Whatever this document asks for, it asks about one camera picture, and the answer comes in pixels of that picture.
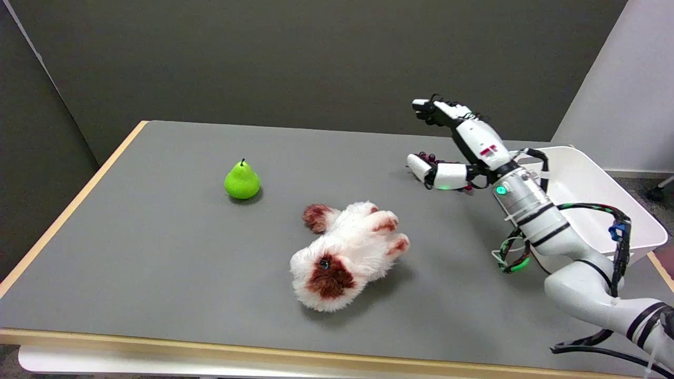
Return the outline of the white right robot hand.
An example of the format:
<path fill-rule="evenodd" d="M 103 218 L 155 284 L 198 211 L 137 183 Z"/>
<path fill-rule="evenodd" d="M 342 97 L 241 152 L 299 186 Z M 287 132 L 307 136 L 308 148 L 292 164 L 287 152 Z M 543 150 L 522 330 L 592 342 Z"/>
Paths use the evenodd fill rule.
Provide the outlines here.
<path fill-rule="evenodd" d="M 465 165 L 436 160 L 433 154 L 409 154 L 407 168 L 427 189 L 477 188 L 473 180 L 478 176 L 487 178 L 488 187 L 519 169 L 493 127 L 467 106 L 446 102 L 434 94 L 430 99 L 414 99 L 412 109 L 426 124 L 449 128 L 453 142 L 468 160 Z"/>

